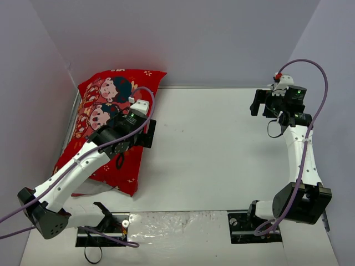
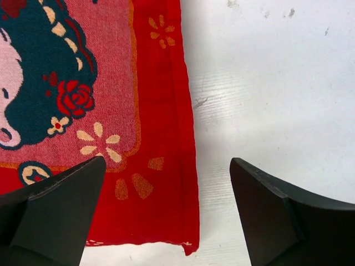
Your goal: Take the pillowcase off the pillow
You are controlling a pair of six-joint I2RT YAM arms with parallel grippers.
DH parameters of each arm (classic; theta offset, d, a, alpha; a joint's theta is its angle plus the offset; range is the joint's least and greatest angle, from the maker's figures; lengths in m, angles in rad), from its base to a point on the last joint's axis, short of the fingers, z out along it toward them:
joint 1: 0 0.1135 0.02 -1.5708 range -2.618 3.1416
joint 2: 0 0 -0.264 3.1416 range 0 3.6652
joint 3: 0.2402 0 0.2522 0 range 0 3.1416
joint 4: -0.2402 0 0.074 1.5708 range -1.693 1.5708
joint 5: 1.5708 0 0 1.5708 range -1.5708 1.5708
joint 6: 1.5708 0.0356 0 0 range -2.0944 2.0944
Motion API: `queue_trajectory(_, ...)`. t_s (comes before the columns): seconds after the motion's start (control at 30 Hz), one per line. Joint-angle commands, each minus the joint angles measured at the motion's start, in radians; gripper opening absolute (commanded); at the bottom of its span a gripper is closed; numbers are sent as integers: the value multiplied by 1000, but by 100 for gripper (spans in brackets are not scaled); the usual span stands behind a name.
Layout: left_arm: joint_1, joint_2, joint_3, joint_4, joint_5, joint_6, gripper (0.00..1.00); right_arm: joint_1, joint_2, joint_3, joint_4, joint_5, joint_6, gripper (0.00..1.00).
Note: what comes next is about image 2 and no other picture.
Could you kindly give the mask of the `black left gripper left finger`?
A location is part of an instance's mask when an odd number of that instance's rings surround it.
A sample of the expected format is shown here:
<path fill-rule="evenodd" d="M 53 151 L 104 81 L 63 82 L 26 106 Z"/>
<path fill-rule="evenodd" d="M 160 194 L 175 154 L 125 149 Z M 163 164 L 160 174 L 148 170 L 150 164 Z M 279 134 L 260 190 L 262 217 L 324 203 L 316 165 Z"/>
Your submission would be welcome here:
<path fill-rule="evenodd" d="M 1 265 L 79 265 L 106 162 L 93 157 L 1 196 Z"/>

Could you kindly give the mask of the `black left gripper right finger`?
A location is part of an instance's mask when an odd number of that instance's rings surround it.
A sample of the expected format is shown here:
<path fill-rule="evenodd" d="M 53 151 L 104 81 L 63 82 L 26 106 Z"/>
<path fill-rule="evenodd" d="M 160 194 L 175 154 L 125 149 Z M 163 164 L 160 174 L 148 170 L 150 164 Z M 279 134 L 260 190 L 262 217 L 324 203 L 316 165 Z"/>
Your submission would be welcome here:
<path fill-rule="evenodd" d="M 354 204 L 274 177 L 241 158 L 231 184 L 252 265 L 354 265 Z"/>

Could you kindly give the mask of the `red printed pillowcase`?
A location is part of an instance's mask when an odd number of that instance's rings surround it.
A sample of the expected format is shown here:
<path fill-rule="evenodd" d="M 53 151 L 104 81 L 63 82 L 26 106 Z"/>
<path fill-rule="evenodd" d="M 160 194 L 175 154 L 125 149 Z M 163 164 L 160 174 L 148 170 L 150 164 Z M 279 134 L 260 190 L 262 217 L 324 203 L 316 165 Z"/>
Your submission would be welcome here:
<path fill-rule="evenodd" d="M 179 1 L 1 2 L 1 194 L 94 156 L 86 245 L 200 242 Z"/>

